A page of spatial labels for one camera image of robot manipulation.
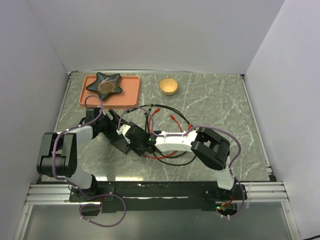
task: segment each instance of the black cable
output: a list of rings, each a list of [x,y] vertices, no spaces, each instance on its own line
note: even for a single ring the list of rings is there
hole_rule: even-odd
[[[187,163],[182,163],[182,164],[173,164],[173,163],[162,161],[161,159],[157,159],[157,160],[159,162],[163,163],[163,164],[167,164],[167,165],[170,165],[170,166],[185,166],[185,165],[188,165],[188,164],[192,163],[195,159],[196,159],[196,155],[194,155],[194,157],[191,159],[191,161],[189,161]]]
[[[145,123],[144,123],[144,130],[146,131],[146,132],[148,132],[148,133],[150,133],[149,132],[149,116],[148,116],[148,114],[147,113],[145,113]],[[183,153],[180,153],[180,154],[178,154],[178,155],[175,155],[175,156],[167,156],[166,158],[167,159],[176,159],[176,158],[179,158],[179,157],[181,157],[181,156],[183,156],[183,155],[185,155],[187,152],[186,151],[184,151]]]
[[[68,185],[68,189],[70,190],[71,193],[75,193],[76,196],[80,196],[80,195],[79,195],[80,192],[79,192],[76,188],[73,188],[74,190],[73,190],[72,188],[70,188],[70,184]],[[94,198],[94,199],[88,199],[88,198],[86,198],[85,196],[82,196],[82,197],[83,197],[85,200],[87,200],[87,201],[92,201],[92,202],[96,201],[96,200],[99,198],[99,197],[96,197],[96,198]]]
[[[86,118],[85,116],[83,118],[81,118],[81,120],[80,120],[78,125],[81,125],[84,122],[85,118]]]
[[[318,238],[320,238],[320,235],[312,236],[312,237],[309,237],[309,238],[305,238],[303,240],[313,240],[313,239],[318,239]]]
[[[186,123],[189,125],[190,122],[185,118],[185,116],[179,112],[177,109],[171,107],[171,106],[166,106],[166,105],[162,105],[162,104],[149,104],[149,105],[142,105],[142,106],[139,106],[140,108],[143,108],[143,107],[146,107],[146,106],[151,106],[151,107],[159,107],[159,108],[164,108],[164,109],[168,109],[168,110],[171,110],[173,111],[174,113],[176,113],[177,115],[179,115],[183,120],[186,121]],[[133,111],[137,110],[137,108],[134,108],[134,109],[130,109],[129,111],[127,111],[127,113],[131,113]]]

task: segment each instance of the dark star-shaped plate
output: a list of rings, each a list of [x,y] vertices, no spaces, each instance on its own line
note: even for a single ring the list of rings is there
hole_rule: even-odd
[[[104,100],[109,95],[122,92],[122,88],[119,87],[119,78],[119,73],[106,75],[102,72],[97,72],[96,80],[86,86],[85,89],[96,92],[99,95],[99,98]]]

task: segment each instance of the metal frame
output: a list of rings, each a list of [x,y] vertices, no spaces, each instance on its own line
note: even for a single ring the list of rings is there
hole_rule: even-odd
[[[101,72],[111,73],[114,70],[104,70]],[[118,72],[123,73],[150,73],[150,72],[168,72],[161,70],[122,70]],[[66,85],[65,93],[63,95],[60,110],[57,116],[57,121],[54,127],[54,130],[57,130],[57,126],[59,123],[59,118],[62,113],[63,106],[65,104],[65,100],[68,94],[68,90],[70,88],[70,84],[72,79],[70,79],[73,72],[69,73],[69,80]],[[248,92],[246,89],[246,85],[243,77],[241,76],[241,83],[243,85],[243,89],[245,91],[245,95],[248,101],[248,105],[250,107],[250,111],[253,117],[253,121],[256,127],[256,131],[258,134],[258,139],[261,145],[261,150],[265,159],[267,171],[269,174],[272,174],[272,169],[270,166],[270,162],[266,153],[266,149],[259,131],[258,123],[256,121],[256,117],[248,96]],[[290,207],[289,198],[284,186],[283,182],[242,182],[245,185],[247,191],[247,200],[246,207],[249,208],[250,203],[261,203],[261,202],[281,202],[282,209],[284,212],[284,216],[293,240],[300,240],[300,233],[297,228],[297,224],[293,215],[293,212]],[[30,215],[34,205],[79,205],[79,202],[69,202],[70,190],[68,189],[67,184],[32,184],[29,188],[25,204],[22,210],[22,214],[20,217],[20,221],[18,223],[14,240],[23,240],[27,225],[30,219]]]
[[[283,182],[242,182],[247,189],[247,202],[288,202]],[[69,202],[70,190],[67,184],[33,184],[30,186],[25,205],[79,205]]]
[[[33,205],[24,205],[13,240],[24,239],[32,208],[33,208]]]

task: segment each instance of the wire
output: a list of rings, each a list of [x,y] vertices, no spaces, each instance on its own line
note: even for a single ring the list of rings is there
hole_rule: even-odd
[[[171,106],[166,106],[166,105],[162,105],[162,104],[154,104],[154,103],[151,103],[151,104],[148,104],[148,105],[142,105],[142,106],[139,106],[139,108],[144,108],[144,107],[147,107],[147,106],[150,106],[150,107],[160,107],[160,108],[164,108],[164,109],[168,109],[168,110],[171,110],[173,112],[175,112],[176,114],[178,114],[183,120],[186,121],[186,123],[189,125],[190,122],[185,118],[185,116],[179,112],[177,109],[171,107]],[[128,114],[128,113],[131,113],[139,108],[133,108],[133,109],[127,109],[125,110],[125,113],[124,114]]]
[[[119,119],[118,130],[120,129],[120,123],[121,123],[122,117],[124,116],[124,114],[125,114],[126,112],[129,112],[129,110],[131,110],[131,109],[141,109],[141,110],[145,111],[145,112],[149,115],[149,117],[151,118],[151,127],[150,127],[150,130],[151,130],[152,134],[155,135],[156,137],[164,137],[164,135],[159,135],[159,134],[156,134],[156,133],[154,132],[154,124],[155,124],[155,122],[154,122],[154,119],[153,119],[153,117],[151,116],[150,112],[148,112],[145,108],[139,107],[139,106],[129,107],[129,108],[127,108],[126,110],[123,111],[123,113],[121,114],[120,119]],[[233,218],[233,217],[237,216],[237,215],[241,212],[241,210],[243,209],[244,204],[245,204],[245,192],[244,192],[244,188],[242,187],[241,182],[238,180],[238,178],[237,178],[236,176],[234,176],[234,174],[233,174],[233,172],[232,172],[232,168],[231,168],[231,167],[232,167],[232,164],[233,164],[234,161],[237,159],[237,157],[239,157],[239,155],[240,155],[240,153],[241,153],[241,144],[240,144],[240,142],[238,141],[238,139],[237,139],[234,135],[232,135],[231,133],[229,133],[229,132],[227,132],[227,131],[225,131],[225,130],[222,130],[222,129],[220,129],[220,128],[214,127],[214,126],[206,126],[206,125],[201,125],[201,124],[200,124],[200,125],[194,125],[194,126],[190,127],[190,129],[189,129],[186,133],[184,133],[184,134],[177,134],[177,133],[175,133],[175,134],[168,134],[167,137],[170,137],[170,136],[172,136],[172,137],[173,137],[173,136],[175,136],[175,137],[184,137],[184,136],[188,135],[188,134],[189,134],[193,129],[195,129],[195,128],[208,128],[208,129],[212,129],[212,130],[214,130],[214,131],[218,131],[218,132],[221,132],[221,133],[223,133],[223,134],[226,134],[227,136],[229,136],[230,138],[232,138],[232,139],[236,142],[236,144],[237,144],[237,146],[238,146],[238,152],[237,152],[236,155],[232,158],[232,160],[230,161],[230,163],[229,163],[229,165],[228,165],[230,174],[234,177],[235,181],[239,184],[239,187],[240,187],[241,192],[242,192],[242,202],[241,202],[241,206],[239,207],[238,211],[237,211],[234,215],[230,216],[230,218]]]
[[[155,113],[158,112],[159,110],[160,110],[160,109],[157,108],[157,110],[155,110],[155,112],[154,112],[151,116],[153,117],[153,116],[155,115]],[[176,118],[175,118],[173,115],[170,115],[170,117],[172,118],[172,120],[174,120],[174,121],[176,122],[176,124],[178,125],[180,131],[182,132],[182,128],[181,128],[181,126],[180,126],[180,123],[176,120]],[[150,119],[149,119],[149,121],[148,121],[148,115],[147,115],[147,114],[145,114],[145,118],[146,118],[146,120],[145,120],[144,130],[146,130],[146,129],[148,128],[148,133],[150,133],[150,132],[151,132],[151,130],[150,130],[150,128],[149,128]],[[161,156],[163,156],[162,158],[166,157],[167,159],[176,159],[176,158],[179,158],[179,157],[185,155],[186,153],[187,153],[187,152],[184,151],[184,152],[182,152],[182,153],[180,153],[180,154],[178,154],[178,155],[169,156],[169,155],[164,155],[164,154],[162,154],[161,152],[159,152],[159,154],[160,154]]]
[[[85,119],[86,119],[86,117],[84,116],[83,118],[81,118],[81,120],[80,120],[80,122],[78,124],[81,125],[84,122]]]
[[[163,163],[163,164],[167,164],[167,165],[170,165],[170,166],[185,166],[185,165],[188,165],[188,164],[190,164],[190,163],[192,163],[195,159],[196,159],[196,155],[194,155],[194,157],[191,159],[191,161],[188,161],[188,162],[186,162],[186,163],[182,163],[182,164],[173,164],[173,163],[169,163],[169,162],[165,162],[165,161],[162,161],[162,160],[160,160],[159,158],[157,158],[157,160],[159,161],[159,162],[161,162],[161,163]]]
[[[226,207],[230,206],[230,204],[231,204],[235,199],[236,199],[236,195],[234,195],[229,202],[222,203],[221,206],[224,206],[224,207],[226,208]]]
[[[75,194],[77,194],[78,193],[78,190],[77,190],[77,188],[70,188],[70,186],[72,186],[72,185],[68,185],[68,189],[69,189],[69,191],[70,192],[72,192],[72,193],[75,193]],[[94,199],[90,199],[90,198],[87,198],[87,197],[85,197],[85,196],[83,196],[83,198],[85,199],[85,200],[87,200],[87,201],[89,201],[89,200],[92,200],[92,201],[96,201],[97,199],[98,199],[98,197],[95,197]]]
[[[161,108],[158,107],[158,108],[151,114],[151,116],[153,117],[157,112],[160,111],[160,109],[161,109]],[[180,129],[181,132],[182,132],[182,128],[181,128],[179,122],[176,120],[176,118],[175,118],[174,116],[172,116],[171,118],[177,123],[179,129]],[[144,129],[148,128],[148,132],[149,132],[149,133],[151,132],[150,127],[149,127],[150,121],[151,121],[151,118],[150,118],[149,121],[148,121],[148,115],[146,114],[146,115],[145,115],[145,122],[146,122],[146,124],[144,125]],[[179,155],[173,156],[173,155],[176,154],[177,152],[178,152],[178,151],[173,151],[172,153],[170,153],[170,154],[168,154],[168,155],[163,155],[162,153],[160,153],[161,156],[157,156],[157,155],[155,155],[155,154],[153,153],[153,156],[154,156],[154,157],[153,157],[153,156],[148,156],[148,155],[145,155],[145,154],[143,154],[143,156],[146,157],[146,158],[150,158],[150,159],[164,159],[164,158],[172,158],[172,159],[175,159],[175,158],[181,157],[181,156],[183,156],[184,154],[187,153],[187,152],[185,151],[185,152],[183,152],[183,153],[181,153],[181,154],[179,154]]]
[[[149,158],[149,159],[165,159],[167,157],[171,157],[172,155],[176,154],[177,151],[173,151],[171,153],[169,153],[168,155],[165,155],[165,156],[147,156],[145,154],[143,154],[142,156],[146,157],[146,158]]]
[[[320,235],[312,236],[312,237],[309,237],[309,238],[305,238],[303,240],[313,240],[313,239],[318,239],[318,238],[320,238]]]
[[[124,201],[120,196],[117,196],[117,195],[114,195],[114,194],[101,194],[101,195],[97,195],[97,196],[89,196],[89,195],[87,195],[81,188],[79,188],[76,184],[74,184],[73,182],[68,181],[68,180],[67,180],[66,178],[64,178],[64,177],[58,177],[58,176],[57,176],[57,172],[56,172],[56,151],[57,151],[58,141],[59,141],[60,137],[61,137],[62,135],[64,135],[65,133],[69,132],[69,131],[72,131],[72,130],[74,130],[74,129],[78,129],[78,128],[81,128],[81,127],[90,125],[91,123],[93,123],[93,122],[95,122],[96,120],[98,120],[98,119],[101,117],[101,115],[103,114],[103,109],[104,109],[103,102],[102,102],[102,100],[101,100],[98,96],[96,96],[96,95],[89,95],[89,96],[86,97],[86,99],[84,100],[84,105],[85,105],[85,107],[87,107],[87,100],[88,100],[88,98],[91,98],[91,97],[97,98],[97,99],[99,100],[99,102],[100,102],[100,105],[99,105],[99,106],[100,106],[100,112],[99,112],[98,116],[97,116],[95,119],[93,119],[93,120],[91,120],[91,121],[89,121],[89,122],[87,122],[87,123],[85,123],[85,124],[82,124],[82,125],[79,124],[79,125],[77,125],[77,126],[73,126],[73,127],[69,128],[69,129],[65,129],[65,130],[63,130],[62,132],[60,132],[60,133],[57,135],[57,137],[56,137],[56,139],[55,139],[55,141],[54,141],[54,144],[53,144],[53,149],[52,149],[52,174],[53,174],[53,176],[54,176],[55,179],[57,179],[57,180],[62,180],[62,181],[64,181],[64,182],[66,182],[67,184],[73,186],[74,188],[78,189],[79,192],[83,195],[83,197],[85,197],[85,198],[87,198],[87,199],[93,200],[93,199],[100,198],[100,197],[115,197],[115,198],[120,199],[121,202],[123,203],[123,206],[124,206],[123,215],[122,215],[122,217],[121,217],[121,219],[120,219],[119,221],[117,221],[116,223],[111,224],[111,225],[103,225],[103,224],[97,223],[97,222],[92,221],[92,220],[90,220],[90,219],[88,219],[88,218],[86,218],[85,216],[82,215],[81,210],[82,210],[85,206],[92,206],[92,205],[95,205],[95,204],[93,204],[93,203],[88,203],[88,204],[83,205],[83,206],[79,209],[80,218],[82,218],[82,219],[86,220],[87,222],[92,223],[92,224],[94,224],[94,225],[97,225],[97,226],[100,226],[100,227],[104,227],[104,228],[109,228],[109,227],[114,227],[114,226],[118,225],[118,224],[121,223],[122,220],[125,218],[126,213],[127,213],[127,206],[126,206],[125,201]]]
[[[179,127],[179,129],[180,129],[180,132],[183,132],[183,131],[182,131],[182,128],[181,128],[181,126],[180,126],[180,123],[177,121],[177,119],[176,119],[173,115],[171,115],[171,114],[170,114],[170,118],[171,118],[173,121],[175,121],[176,124],[178,124],[178,127]]]

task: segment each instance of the yellow bowl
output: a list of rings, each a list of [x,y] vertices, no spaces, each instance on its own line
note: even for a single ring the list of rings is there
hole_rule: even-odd
[[[178,83],[173,78],[164,78],[159,82],[159,88],[164,95],[170,96],[178,89]]]

